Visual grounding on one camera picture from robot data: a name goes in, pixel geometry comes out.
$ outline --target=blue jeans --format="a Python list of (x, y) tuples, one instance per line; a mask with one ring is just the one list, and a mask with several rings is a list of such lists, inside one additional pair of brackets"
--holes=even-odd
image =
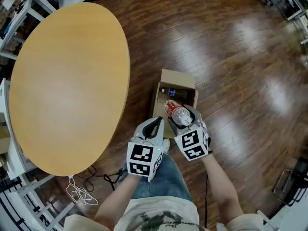
[[(122, 182), (127, 175), (128, 173), (125, 171), (118, 182)], [(173, 196), (193, 201), (176, 163), (167, 154), (163, 154), (162, 162), (150, 182), (147, 177), (141, 178), (131, 199), (158, 196)]]

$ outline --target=plastic bottle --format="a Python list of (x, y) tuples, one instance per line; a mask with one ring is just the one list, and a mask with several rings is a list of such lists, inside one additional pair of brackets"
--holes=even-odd
[(192, 118), (189, 110), (178, 104), (174, 100), (167, 100), (165, 103), (165, 111), (169, 117), (179, 126), (189, 126)]
[(187, 91), (174, 88), (162, 88), (162, 93), (170, 97), (187, 98)]

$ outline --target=shoe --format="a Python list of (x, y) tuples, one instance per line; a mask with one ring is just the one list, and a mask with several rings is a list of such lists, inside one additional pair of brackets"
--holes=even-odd
[(163, 140), (163, 147), (165, 148), (166, 154), (168, 154), (169, 148), (170, 148), (170, 139), (164, 139)]

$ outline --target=t-shirt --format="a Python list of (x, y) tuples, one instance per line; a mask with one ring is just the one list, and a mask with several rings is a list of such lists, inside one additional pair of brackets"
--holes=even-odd
[[(262, 231), (263, 218), (246, 214), (231, 220), (219, 231)], [(64, 231), (110, 231), (107, 227), (79, 215), (65, 219)], [(115, 231), (206, 231), (199, 226), (197, 207), (190, 201), (171, 197), (133, 199), (115, 226)]]

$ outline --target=person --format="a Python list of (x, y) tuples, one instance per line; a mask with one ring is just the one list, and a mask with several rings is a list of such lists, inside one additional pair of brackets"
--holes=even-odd
[[(200, 160), (224, 224), (217, 227), (228, 231), (263, 230), (260, 215), (243, 213), (235, 187), (213, 154)], [(100, 205), (94, 220), (69, 216), (64, 231), (207, 231), (199, 226), (197, 207), (192, 201), (176, 163), (166, 151), (150, 182), (146, 177), (123, 174), (116, 190)]]

